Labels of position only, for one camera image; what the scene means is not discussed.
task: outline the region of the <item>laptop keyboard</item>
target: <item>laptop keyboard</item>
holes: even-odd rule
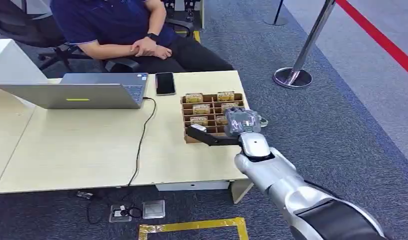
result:
[[[132,86],[123,86],[127,93],[132,96],[133,100],[136,103],[140,103],[142,101],[141,94],[142,94],[142,85],[132,85]]]

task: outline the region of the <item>cardboard organizer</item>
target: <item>cardboard organizer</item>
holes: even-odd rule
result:
[[[208,126],[207,133],[215,135],[215,136],[226,136],[224,133],[224,126],[219,125],[216,122],[217,116],[223,116],[221,105],[225,103],[239,103],[239,107],[244,107],[244,102],[242,98],[242,94],[235,93],[235,100],[233,101],[217,101],[217,94],[204,94],[203,95],[204,101],[203,102],[194,102],[194,103],[186,103],[186,97],[183,96],[180,98],[180,103],[182,105],[182,115],[183,115],[183,125],[185,130],[185,141],[188,144],[191,143],[199,143],[198,140],[189,137],[186,135],[186,128],[191,125],[190,118],[191,117],[208,117]],[[193,114],[192,107],[193,105],[199,104],[210,104],[210,114]]]

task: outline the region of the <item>yellow tape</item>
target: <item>yellow tape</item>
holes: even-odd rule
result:
[[[176,31],[178,34],[186,34],[187,31]],[[199,43],[201,42],[201,36],[199,35],[199,31],[193,31],[193,38],[198,41]]]
[[[139,240],[147,240],[148,234],[174,232],[195,229],[211,229],[220,227],[237,226],[240,240],[248,240],[248,233],[246,231],[245,219],[243,217],[217,219],[207,221],[192,221],[171,223],[163,225],[146,225],[142,224],[139,227]]]
[[[67,98],[67,101],[90,101],[87,98]]]

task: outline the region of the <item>stanchion base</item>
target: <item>stanchion base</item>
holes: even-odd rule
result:
[[[312,81],[311,75],[305,70],[301,70],[297,79],[291,85],[286,84],[286,80],[291,72],[291,67],[284,67],[277,70],[273,75],[273,80],[282,87],[289,89],[300,89],[310,85]]]
[[[269,25],[272,25],[272,26],[283,26],[283,25],[288,24],[288,20],[286,18],[284,18],[284,17],[281,17],[281,16],[277,18],[276,22],[274,22],[273,18],[272,19],[265,19],[264,22],[269,24]]]

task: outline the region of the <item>smartphone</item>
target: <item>smartphone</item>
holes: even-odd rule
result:
[[[155,81],[157,86],[157,96],[168,96],[176,94],[172,72],[155,74]]]

